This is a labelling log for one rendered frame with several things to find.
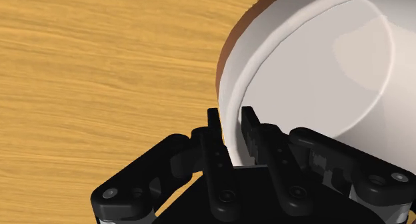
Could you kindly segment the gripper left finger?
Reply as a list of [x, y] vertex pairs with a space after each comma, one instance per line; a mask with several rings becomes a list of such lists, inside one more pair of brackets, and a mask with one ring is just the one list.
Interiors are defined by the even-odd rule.
[[219, 112], [207, 111], [207, 126], [188, 137], [172, 134], [132, 161], [91, 194], [97, 224], [144, 223], [166, 200], [202, 171], [211, 214], [219, 221], [238, 220], [241, 212], [233, 165], [223, 144]]

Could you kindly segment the white bowl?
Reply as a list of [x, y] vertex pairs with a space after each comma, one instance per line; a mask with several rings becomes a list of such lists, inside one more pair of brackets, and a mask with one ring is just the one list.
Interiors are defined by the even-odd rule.
[[253, 160], [241, 108], [306, 127], [416, 173], [416, 0], [259, 0], [217, 63], [225, 144]]

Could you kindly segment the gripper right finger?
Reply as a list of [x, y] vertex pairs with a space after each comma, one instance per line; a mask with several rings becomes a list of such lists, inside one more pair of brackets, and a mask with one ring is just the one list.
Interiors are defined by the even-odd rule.
[[284, 213], [302, 223], [406, 224], [416, 214], [416, 175], [308, 128], [288, 134], [241, 110], [241, 132], [266, 165]]

